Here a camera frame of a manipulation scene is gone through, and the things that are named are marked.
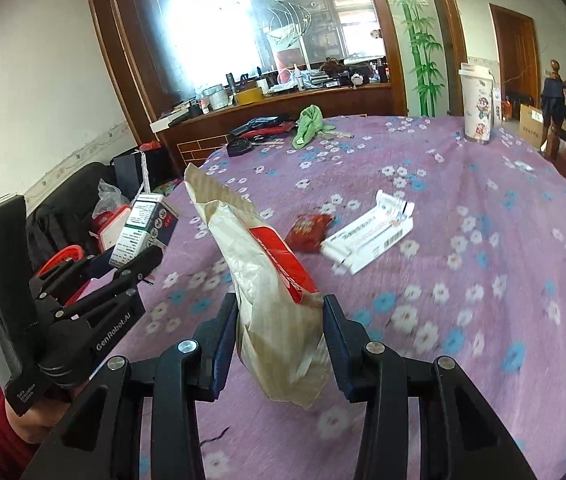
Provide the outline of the left hand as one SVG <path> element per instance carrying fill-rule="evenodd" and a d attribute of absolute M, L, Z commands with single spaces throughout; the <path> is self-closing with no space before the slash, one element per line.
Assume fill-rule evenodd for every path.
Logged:
<path fill-rule="evenodd" d="M 4 402 L 6 420 L 15 434 L 27 444 L 41 444 L 49 432 L 63 418 L 70 404 L 87 384 L 82 384 L 70 390 L 70 400 L 42 398 L 36 402 L 24 415 L 18 416 L 8 402 Z"/>

